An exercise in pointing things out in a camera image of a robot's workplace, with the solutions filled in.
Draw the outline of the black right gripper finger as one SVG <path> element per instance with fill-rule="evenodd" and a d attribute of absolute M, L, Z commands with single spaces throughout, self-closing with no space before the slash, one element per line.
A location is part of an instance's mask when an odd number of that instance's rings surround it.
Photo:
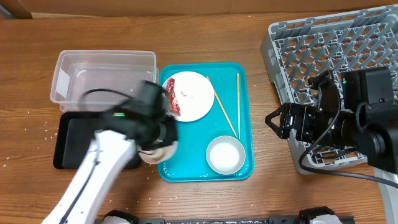
<path fill-rule="evenodd" d="M 269 116 L 271 118 L 275 118 L 277 116 L 284 116 L 287 113 L 287 108 L 288 108 L 288 103 L 284 103 L 278 109 L 276 109 L 274 112 L 272 112 Z"/>
<path fill-rule="evenodd" d="M 283 139 L 284 138 L 284 130 L 283 130 L 283 126 L 281 124 L 276 125 L 275 123 L 272 122 L 273 118 L 276 117 L 280 117 L 281 114 L 280 113 L 270 113 L 269 115 L 267 115 L 265 117 L 265 123 L 268 125 L 268 127 L 271 128 L 271 130 L 273 130 L 273 132 L 276 133 L 276 135 Z"/>

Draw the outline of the red snack wrapper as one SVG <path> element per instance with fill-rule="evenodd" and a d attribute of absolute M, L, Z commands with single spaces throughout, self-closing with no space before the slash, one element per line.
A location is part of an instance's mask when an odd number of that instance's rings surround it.
<path fill-rule="evenodd" d="M 170 103 L 169 113 L 173 116 L 180 116 L 180 107 L 178 105 L 178 99 L 175 94 L 174 88 L 175 88 L 175 79 L 169 78 L 166 86 L 167 98 Z"/>

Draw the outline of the pink bowl with rice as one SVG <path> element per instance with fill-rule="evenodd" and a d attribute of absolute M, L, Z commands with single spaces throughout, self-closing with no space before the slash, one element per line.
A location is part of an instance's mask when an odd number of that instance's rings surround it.
<path fill-rule="evenodd" d="M 169 160 L 177 151 L 178 142 L 174 141 L 170 146 L 144 151 L 140 146 L 137 147 L 139 157 L 148 164 L 159 164 Z"/>

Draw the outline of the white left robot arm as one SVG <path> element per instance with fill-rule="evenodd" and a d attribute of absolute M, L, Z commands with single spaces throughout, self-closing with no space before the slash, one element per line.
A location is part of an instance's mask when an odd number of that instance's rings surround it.
<path fill-rule="evenodd" d="M 168 114 L 168 96 L 160 85 L 144 81 L 137 96 L 101 112 L 101 128 L 44 223 L 94 223 L 116 177 L 134 156 L 158 164 L 175 154 L 177 125 Z"/>

